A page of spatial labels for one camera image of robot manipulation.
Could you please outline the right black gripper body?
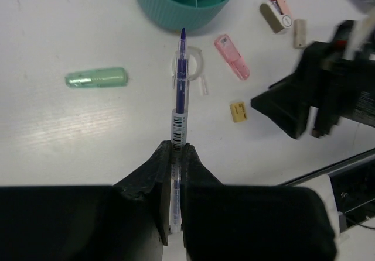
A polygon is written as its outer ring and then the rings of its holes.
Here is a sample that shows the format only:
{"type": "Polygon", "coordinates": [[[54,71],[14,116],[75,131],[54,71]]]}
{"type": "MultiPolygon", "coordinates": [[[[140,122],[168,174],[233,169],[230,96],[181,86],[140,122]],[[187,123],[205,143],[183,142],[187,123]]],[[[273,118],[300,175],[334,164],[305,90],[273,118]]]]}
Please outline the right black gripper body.
{"type": "Polygon", "coordinates": [[[354,51],[354,58],[345,59],[354,24],[346,20],[338,25],[319,62],[318,110],[311,130],[316,138],[329,135],[340,118],[374,127],[374,33],[354,51]]]}

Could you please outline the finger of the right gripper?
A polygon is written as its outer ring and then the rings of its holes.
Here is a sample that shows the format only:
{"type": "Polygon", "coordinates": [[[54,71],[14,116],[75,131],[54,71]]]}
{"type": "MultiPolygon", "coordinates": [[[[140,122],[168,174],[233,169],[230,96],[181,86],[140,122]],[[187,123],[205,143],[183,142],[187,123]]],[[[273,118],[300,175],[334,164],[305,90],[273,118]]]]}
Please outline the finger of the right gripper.
{"type": "Polygon", "coordinates": [[[311,102],[325,54],[324,42],[311,43],[301,54],[294,71],[269,87],[272,102],[311,102]]]}
{"type": "Polygon", "coordinates": [[[289,137],[298,139],[306,131],[310,105],[295,91],[267,91],[251,100],[251,107],[267,116],[289,137]]]}

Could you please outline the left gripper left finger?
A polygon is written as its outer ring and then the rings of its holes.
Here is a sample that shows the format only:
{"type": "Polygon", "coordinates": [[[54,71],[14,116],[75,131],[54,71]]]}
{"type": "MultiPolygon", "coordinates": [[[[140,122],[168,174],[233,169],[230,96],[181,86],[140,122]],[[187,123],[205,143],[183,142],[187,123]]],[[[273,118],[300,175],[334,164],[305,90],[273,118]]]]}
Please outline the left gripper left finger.
{"type": "Polygon", "coordinates": [[[162,260],[170,141],[113,185],[1,188],[2,260],[162,260]]]}

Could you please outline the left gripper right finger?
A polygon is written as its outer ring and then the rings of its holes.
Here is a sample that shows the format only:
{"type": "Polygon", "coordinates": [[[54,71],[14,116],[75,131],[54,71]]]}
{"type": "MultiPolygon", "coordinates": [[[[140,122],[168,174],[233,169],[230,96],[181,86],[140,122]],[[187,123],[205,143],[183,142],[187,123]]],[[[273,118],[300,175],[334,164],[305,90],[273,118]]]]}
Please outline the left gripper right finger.
{"type": "Polygon", "coordinates": [[[335,260],[335,232],[320,196],[306,187],[220,182],[186,145],[183,241],[189,260],[335,260]]]}

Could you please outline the small yellow eraser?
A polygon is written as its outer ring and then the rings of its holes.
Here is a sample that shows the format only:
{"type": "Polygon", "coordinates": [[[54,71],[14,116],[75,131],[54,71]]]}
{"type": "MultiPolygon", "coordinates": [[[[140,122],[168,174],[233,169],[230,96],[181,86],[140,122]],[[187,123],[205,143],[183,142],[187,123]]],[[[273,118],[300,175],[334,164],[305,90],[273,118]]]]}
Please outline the small yellow eraser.
{"type": "Polygon", "coordinates": [[[243,101],[230,104],[230,112],[234,123],[247,120],[247,111],[243,101]]]}

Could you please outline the grey eraser block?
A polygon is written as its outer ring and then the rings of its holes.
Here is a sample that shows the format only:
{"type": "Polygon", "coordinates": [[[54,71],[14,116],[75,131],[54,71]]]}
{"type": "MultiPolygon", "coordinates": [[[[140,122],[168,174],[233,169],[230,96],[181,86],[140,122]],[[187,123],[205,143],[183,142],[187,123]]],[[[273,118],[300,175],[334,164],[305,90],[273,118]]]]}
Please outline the grey eraser block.
{"type": "Polygon", "coordinates": [[[306,20],[296,19],[293,24],[293,47],[303,49],[306,47],[306,20]]]}

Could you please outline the pink and grey stapler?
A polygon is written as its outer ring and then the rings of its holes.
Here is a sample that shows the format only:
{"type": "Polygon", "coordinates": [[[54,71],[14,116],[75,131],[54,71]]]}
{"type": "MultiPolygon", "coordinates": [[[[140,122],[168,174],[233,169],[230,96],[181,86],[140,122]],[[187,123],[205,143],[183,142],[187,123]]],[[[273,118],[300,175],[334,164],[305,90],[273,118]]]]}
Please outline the pink and grey stapler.
{"type": "Polygon", "coordinates": [[[293,19],[286,0],[267,0],[259,10],[275,34],[285,33],[292,28],[293,19]]]}

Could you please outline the pink translucent correction tape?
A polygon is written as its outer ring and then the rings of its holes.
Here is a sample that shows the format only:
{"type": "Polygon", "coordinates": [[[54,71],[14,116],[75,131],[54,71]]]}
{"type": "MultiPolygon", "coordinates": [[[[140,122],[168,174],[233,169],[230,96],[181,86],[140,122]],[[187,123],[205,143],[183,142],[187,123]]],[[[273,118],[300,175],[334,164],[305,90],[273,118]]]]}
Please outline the pink translucent correction tape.
{"type": "Polygon", "coordinates": [[[227,34],[220,35],[214,45],[240,80],[249,78],[250,69],[227,34]]]}

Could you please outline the clear tape roll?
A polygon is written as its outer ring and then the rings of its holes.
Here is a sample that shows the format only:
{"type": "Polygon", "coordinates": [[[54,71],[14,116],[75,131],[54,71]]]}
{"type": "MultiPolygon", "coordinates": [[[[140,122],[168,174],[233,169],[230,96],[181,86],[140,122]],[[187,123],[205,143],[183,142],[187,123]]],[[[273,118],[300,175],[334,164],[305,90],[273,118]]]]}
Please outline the clear tape roll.
{"type": "MultiPolygon", "coordinates": [[[[171,60],[172,81],[176,78],[176,62],[178,54],[179,52],[175,51],[174,57],[171,60]]],[[[198,47],[188,46],[187,54],[189,55],[189,67],[192,67],[192,69],[189,69],[188,80],[194,81],[197,80],[203,72],[203,52],[198,47]]]]}

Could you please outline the teal round compartment organizer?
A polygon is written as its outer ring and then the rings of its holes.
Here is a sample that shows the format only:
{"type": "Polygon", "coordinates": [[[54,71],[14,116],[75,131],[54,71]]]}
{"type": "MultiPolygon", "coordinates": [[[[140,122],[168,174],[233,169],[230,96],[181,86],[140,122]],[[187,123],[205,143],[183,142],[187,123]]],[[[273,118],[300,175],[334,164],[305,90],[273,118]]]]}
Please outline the teal round compartment organizer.
{"type": "Polygon", "coordinates": [[[137,0],[144,14],[171,32],[194,31],[209,24],[229,0],[137,0]]]}

